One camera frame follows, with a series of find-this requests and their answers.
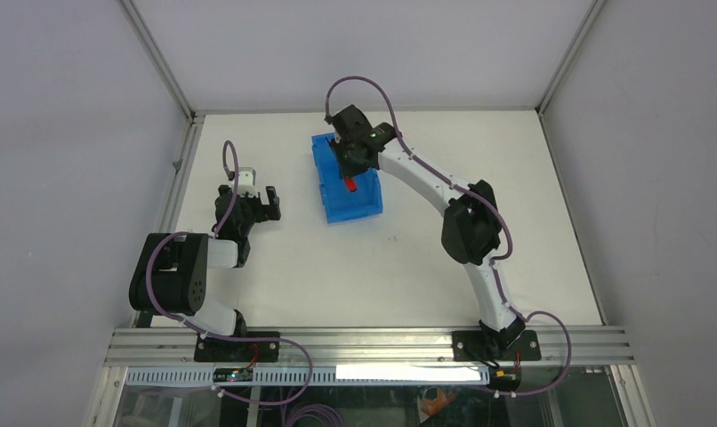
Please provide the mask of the red handled screwdriver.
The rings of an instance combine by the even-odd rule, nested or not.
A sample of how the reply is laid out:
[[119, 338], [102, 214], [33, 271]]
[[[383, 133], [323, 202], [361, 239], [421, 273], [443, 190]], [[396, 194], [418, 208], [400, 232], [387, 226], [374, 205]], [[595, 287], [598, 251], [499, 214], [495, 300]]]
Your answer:
[[358, 190], [358, 186], [354, 178], [345, 178], [343, 183], [350, 193], [354, 193]]

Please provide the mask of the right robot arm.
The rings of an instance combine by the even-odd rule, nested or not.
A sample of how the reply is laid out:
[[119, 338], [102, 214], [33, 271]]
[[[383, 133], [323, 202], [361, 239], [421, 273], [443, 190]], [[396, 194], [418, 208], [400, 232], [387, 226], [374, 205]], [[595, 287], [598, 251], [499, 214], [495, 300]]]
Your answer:
[[502, 258], [496, 251], [502, 243], [510, 244], [512, 236], [498, 212], [491, 185], [467, 183], [441, 172], [405, 145], [395, 127], [371, 125], [354, 105], [326, 116], [325, 121], [334, 128], [328, 145], [342, 179], [382, 171], [439, 212], [441, 244], [450, 258], [463, 265], [477, 298], [483, 351], [489, 359], [509, 358], [518, 349], [526, 326], [496, 269]]

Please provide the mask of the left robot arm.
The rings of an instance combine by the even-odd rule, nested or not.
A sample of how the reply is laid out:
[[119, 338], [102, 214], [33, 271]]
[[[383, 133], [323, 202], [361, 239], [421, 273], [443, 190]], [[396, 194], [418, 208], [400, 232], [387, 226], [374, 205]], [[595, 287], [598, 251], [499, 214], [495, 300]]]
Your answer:
[[223, 184], [214, 200], [211, 234], [148, 234], [129, 285], [132, 308], [177, 320], [204, 338], [216, 336], [214, 348], [220, 355], [228, 361], [242, 359], [249, 349], [245, 318], [208, 295], [207, 272], [244, 267], [254, 225], [281, 219], [276, 188], [267, 186], [265, 194]]

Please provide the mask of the blue plastic bin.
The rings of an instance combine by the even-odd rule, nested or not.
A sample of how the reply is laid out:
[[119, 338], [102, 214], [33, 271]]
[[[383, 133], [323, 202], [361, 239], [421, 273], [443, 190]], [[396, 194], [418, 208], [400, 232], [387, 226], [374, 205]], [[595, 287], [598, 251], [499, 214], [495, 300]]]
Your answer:
[[376, 170], [370, 169], [353, 178], [347, 186], [340, 177], [338, 164], [328, 142], [332, 133], [311, 137], [312, 156], [318, 173], [318, 189], [328, 224], [352, 222], [381, 214], [383, 197]]

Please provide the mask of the orange object under table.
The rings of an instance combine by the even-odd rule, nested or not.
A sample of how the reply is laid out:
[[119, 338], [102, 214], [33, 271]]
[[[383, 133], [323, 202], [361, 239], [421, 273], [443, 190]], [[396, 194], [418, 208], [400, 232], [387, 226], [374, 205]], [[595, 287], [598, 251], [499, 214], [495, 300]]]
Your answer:
[[418, 409], [421, 414], [431, 417], [457, 399], [457, 392], [446, 387], [428, 387], [419, 394]]

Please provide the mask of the aluminium left frame post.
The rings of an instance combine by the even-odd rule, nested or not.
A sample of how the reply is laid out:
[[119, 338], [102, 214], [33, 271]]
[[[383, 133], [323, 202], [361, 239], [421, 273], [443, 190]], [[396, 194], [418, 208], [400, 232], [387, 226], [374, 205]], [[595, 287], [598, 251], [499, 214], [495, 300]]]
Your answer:
[[173, 101], [178, 106], [185, 119], [189, 123], [192, 123], [196, 117], [195, 111], [191, 107], [188, 98], [181, 89], [181, 86], [172, 72], [164, 54], [162, 54], [159, 45], [157, 44], [155, 37], [153, 37], [147, 22], [144, 20], [138, 5], [133, 0], [117, 0], [117, 3], [123, 10], [127, 21], [132, 26], [133, 31], [138, 38], [139, 43], [165, 85], [165, 88], [171, 94]]

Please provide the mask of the aluminium frame post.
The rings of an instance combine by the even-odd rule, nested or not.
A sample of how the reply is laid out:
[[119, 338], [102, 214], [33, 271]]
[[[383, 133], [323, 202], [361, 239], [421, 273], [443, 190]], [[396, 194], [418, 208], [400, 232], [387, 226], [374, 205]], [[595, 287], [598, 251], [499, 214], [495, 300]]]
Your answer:
[[576, 57], [584, 44], [584, 40], [588, 37], [595, 21], [600, 17], [602, 10], [604, 9], [606, 0], [592, 0], [590, 7], [586, 14], [582, 18], [576, 33], [573, 35], [567, 50], [564, 52], [558, 67], [556, 68], [552, 78], [547, 85], [542, 98], [536, 105], [536, 114], [542, 119], [552, 104], [552, 100], [555, 97], [557, 91], [562, 84], [565, 76], [569, 72], [572, 64], [575, 62]]
[[165, 85], [165, 88], [171, 94], [173, 101], [178, 106], [185, 119], [189, 123], [192, 123], [196, 117], [195, 111], [191, 107], [188, 98], [181, 89], [181, 86], [172, 72], [164, 54], [162, 54], [159, 45], [157, 44], [155, 37], [153, 37], [147, 22], [144, 20], [138, 5], [133, 0], [117, 0], [117, 3], [123, 10], [127, 21], [132, 26], [133, 31], [138, 38], [139, 43]]

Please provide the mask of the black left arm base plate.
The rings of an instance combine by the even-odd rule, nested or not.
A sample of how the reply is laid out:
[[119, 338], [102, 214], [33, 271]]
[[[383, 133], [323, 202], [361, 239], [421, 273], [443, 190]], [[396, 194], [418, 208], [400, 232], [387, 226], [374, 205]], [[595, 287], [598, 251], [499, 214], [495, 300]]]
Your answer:
[[194, 350], [193, 360], [197, 363], [274, 363], [279, 358], [278, 338], [276, 331], [248, 332], [247, 338], [252, 342], [231, 342], [218, 338], [199, 335]]

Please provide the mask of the aluminium front rail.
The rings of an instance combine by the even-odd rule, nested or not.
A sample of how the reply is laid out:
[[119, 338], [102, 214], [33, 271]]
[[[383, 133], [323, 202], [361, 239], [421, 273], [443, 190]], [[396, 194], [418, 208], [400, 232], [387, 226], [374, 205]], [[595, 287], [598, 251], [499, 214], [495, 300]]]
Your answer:
[[[472, 363], [456, 327], [282, 328], [278, 366], [302, 366], [299, 343], [317, 367], [336, 365], [454, 366]], [[524, 367], [633, 365], [629, 339], [620, 326], [535, 326], [536, 338], [521, 337], [516, 348]], [[104, 364], [107, 367], [180, 367], [194, 362], [197, 334], [187, 328], [118, 328]]]

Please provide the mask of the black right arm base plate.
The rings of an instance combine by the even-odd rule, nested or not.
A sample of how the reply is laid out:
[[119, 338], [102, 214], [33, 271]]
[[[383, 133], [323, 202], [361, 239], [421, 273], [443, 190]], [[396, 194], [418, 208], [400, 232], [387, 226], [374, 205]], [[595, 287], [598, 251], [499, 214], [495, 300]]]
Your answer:
[[515, 362], [539, 361], [542, 352], [537, 334], [525, 330], [509, 347], [501, 348], [477, 330], [457, 330], [451, 334], [454, 361], [464, 362]]

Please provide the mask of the aluminium right frame post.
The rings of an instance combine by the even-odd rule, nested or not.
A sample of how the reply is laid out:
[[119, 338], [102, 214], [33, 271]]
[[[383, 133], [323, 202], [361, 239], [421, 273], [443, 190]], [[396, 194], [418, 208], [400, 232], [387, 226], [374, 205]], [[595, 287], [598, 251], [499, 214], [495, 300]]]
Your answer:
[[576, 57], [584, 44], [584, 40], [588, 37], [595, 21], [600, 17], [602, 10], [604, 9], [606, 0], [592, 0], [590, 7], [586, 14], [582, 18], [576, 33], [573, 35], [567, 50], [564, 52], [558, 67], [556, 68], [552, 78], [547, 85], [542, 98], [536, 105], [536, 114], [542, 119], [552, 104], [552, 100], [555, 97], [557, 91], [562, 84], [565, 76], [569, 72], [572, 64], [575, 62]]

